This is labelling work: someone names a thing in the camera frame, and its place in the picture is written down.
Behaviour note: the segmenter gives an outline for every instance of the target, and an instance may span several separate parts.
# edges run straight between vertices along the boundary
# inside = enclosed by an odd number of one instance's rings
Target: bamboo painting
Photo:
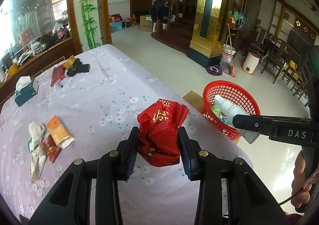
[[[101,44],[96,43],[95,34],[97,32],[97,22],[92,17],[92,12],[96,11],[97,8],[93,5],[94,0],[80,0],[79,6],[81,8],[82,16],[82,27],[84,27],[84,34],[87,37],[87,44],[90,49],[101,46]]]

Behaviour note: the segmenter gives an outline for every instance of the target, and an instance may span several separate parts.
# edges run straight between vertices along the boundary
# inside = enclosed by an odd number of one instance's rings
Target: red snack package
[[[51,79],[51,87],[54,86],[57,82],[65,78],[65,68],[63,67],[63,64],[56,67],[52,71],[52,79]]]
[[[59,148],[53,141],[51,134],[42,142],[44,150],[47,152],[47,157],[52,163],[58,157],[61,148]]]
[[[138,153],[149,164],[165,167],[179,163],[178,127],[183,124],[188,112],[185,105],[159,99],[138,115]]]

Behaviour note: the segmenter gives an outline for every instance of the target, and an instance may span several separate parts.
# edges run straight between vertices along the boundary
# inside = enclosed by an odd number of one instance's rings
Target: gold pillar
[[[210,9],[210,4],[209,6],[205,6],[207,1],[212,3],[210,14],[209,11],[204,12]],[[190,48],[200,52],[207,58],[212,58],[222,53],[222,49],[220,48],[223,47],[228,32],[226,20],[231,16],[233,2],[234,0],[197,1],[194,31],[189,46]]]

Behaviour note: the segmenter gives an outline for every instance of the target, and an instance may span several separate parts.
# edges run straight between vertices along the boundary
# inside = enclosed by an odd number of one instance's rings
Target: table
[[[80,73],[62,80],[63,88],[50,88],[52,68],[36,77],[39,91],[21,107],[13,98],[0,114],[0,193],[14,215],[30,218],[52,185],[76,158],[98,159],[116,149],[127,139],[137,115],[159,98],[177,101],[189,108],[183,123],[190,139],[222,159],[244,158],[247,155],[222,132],[212,126],[196,109],[178,94],[169,90],[121,51],[104,45],[78,56],[90,64],[89,73]],[[46,124],[57,115],[75,140],[61,151],[55,163],[47,160],[41,177],[30,181],[28,125],[31,121]],[[222,183],[224,212],[227,191]],[[194,224],[199,181],[191,182],[182,163],[156,168],[137,156],[133,175],[118,183],[125,224],[163,225]],[[93,181],[91,222],[94,224]]]

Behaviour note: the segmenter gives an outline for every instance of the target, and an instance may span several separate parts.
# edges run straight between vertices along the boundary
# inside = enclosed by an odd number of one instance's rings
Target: red plastic basket
[[[203,92],[203,116],[206,117],[208,121],[216,126],[219,130],[221,130],[227,137],[234,141],[240,137],[239,132],[235,128],[232,128],[219,120],[211,110],[215,95],[217,94],[224,99],[239,105],[249,114],[260,115],[258,104],[245,89],[228,81],[214,81],[205,87]]]

